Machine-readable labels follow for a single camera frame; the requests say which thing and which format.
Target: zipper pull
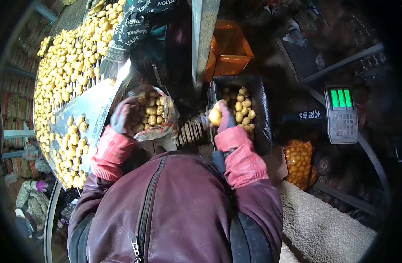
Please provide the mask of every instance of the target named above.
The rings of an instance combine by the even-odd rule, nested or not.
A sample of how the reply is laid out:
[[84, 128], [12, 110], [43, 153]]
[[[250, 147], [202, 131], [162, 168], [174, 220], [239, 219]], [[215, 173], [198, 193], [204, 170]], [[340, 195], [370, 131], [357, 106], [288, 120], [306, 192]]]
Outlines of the zipper pull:
[[140, 251], [138, 251], [138, 239], [136, 236], [133, 236], [131, 239], [132, 248], [134, 249], [135, 253], [135, 263], [141, 263], [142, 260], [140, 258]]

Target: green digital display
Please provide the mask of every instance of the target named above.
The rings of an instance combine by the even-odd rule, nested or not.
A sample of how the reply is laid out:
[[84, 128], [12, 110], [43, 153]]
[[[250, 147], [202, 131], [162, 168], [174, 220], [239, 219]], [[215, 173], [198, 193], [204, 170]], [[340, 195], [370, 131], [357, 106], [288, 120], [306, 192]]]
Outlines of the green digital display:
[[331, 90], [331, 97], [333, 101], [333, 108], [338, 108], [338, 97], [337, 92], [335, 90]]
[[344, 102], [344, 93], [342, 90], [338, 90], [338, 97], [340, 98], [340, 107], [345, 107], [346, 104]]
[[346, 105], [347, 105], [347, 107], [351, 107], [350, 91], [349, 90], [344, 90], [344, 94], [346, 96]]

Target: bag of potatoes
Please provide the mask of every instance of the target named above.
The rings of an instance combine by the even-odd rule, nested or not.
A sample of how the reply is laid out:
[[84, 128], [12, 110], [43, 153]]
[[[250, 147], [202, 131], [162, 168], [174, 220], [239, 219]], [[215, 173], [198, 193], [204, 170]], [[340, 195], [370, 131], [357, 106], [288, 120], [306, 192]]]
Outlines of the bag of potatoes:
[[142, 84], [127, 94], [138, 97], [138, 115], [134, 119], [135, 140], [154, 140], [178, 135], [179, 112], [172, 98], [158, 87]]
[[290, 140], [284, 148], [288, 177], [286, 180], [295, 184], [301, 190], [314, 184], [317, 171], [311, 169], [312, 144], [299, 140]]

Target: glove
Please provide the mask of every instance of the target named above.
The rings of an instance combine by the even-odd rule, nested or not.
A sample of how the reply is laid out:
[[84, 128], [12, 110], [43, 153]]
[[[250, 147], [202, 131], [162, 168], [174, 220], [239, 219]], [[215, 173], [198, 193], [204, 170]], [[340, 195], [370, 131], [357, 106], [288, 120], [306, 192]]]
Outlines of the glove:
[[109, 47], [106, 57], [100, 65], [99, 72], [105, 78], [113, 79], [118, 74], [118, 70], [124, 66], [125, 61], [130, 56], [130, 51], [116, 46], [114, 43]]
[[130, 97], [123, 100], [116, 107], [111, 117], [111, 128], [119, 134], [134, 137], [135, 132], [132, 129], [139, 121], [138, 98]]
[[46, 187], [48, 187], [48, 184], [43, 180], [36, 183], [36, 190], [39, 192], [46, 192]]
[[90, 10], [97, 6], [100, 0], [87, 0], [86, 9]]
[[222, 122], [220, 123], [217, 132], [220, 133], [227, 128], [236, 127], [235, 116], [230, 113], [229, 108], [227, 107], [227, 102], [225, 100], [219, 100], [217, 104], [222, 112]]

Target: scale display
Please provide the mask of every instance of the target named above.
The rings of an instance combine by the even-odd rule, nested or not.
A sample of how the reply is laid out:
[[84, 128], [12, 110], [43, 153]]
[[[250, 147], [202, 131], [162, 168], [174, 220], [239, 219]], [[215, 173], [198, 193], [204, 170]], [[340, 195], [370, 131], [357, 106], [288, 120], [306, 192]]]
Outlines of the scale display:
[[357, 142], [357, 112], [350, 87], [325, 84], [327, 129], [332, 144]]

